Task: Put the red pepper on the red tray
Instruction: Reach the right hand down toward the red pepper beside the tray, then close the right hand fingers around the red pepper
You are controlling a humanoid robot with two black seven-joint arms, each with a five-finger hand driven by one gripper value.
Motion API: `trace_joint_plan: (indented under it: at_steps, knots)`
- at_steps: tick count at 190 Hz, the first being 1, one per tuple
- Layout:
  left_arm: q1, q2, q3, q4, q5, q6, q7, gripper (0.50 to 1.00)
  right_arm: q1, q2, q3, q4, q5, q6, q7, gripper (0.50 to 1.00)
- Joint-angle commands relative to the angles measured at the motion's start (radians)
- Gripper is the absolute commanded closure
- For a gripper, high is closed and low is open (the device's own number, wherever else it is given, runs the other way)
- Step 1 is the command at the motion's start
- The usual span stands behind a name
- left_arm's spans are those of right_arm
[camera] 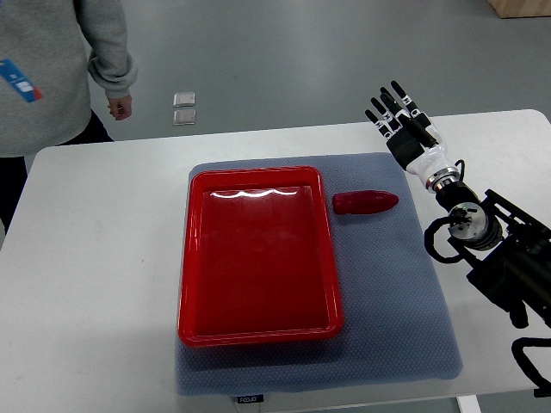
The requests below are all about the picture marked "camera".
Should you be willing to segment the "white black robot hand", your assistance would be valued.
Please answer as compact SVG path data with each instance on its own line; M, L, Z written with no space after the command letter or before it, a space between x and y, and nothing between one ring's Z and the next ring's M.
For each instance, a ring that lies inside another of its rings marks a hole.
M393 80L391 87L403 107L382 87L380 98L384 105L375 97L370 99L381 119L369 109L364 113L387 140L387 148L396 162L403 170L417 176L426 188L443 188L460 181L461 173L448 160L443 136L431 119L420 111L397 81Z

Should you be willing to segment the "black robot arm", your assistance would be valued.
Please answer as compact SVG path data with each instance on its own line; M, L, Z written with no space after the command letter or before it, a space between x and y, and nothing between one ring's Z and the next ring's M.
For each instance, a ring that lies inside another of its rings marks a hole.
M463 160L449 161L442 134L397 82L371 103L365 114L395 161L447 213L425 230L427 253L444 264L467 262L469 282L515 327L528 326L528 308L548 324L549 228L491 189L480 199L464 182Z

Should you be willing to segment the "person's bare hand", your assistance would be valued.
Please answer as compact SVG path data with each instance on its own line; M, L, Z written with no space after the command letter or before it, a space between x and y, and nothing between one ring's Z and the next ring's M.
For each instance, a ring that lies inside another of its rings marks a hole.
M133 113L133 98L127 95L121 98L108 98L110 115L116 121L128 119Z

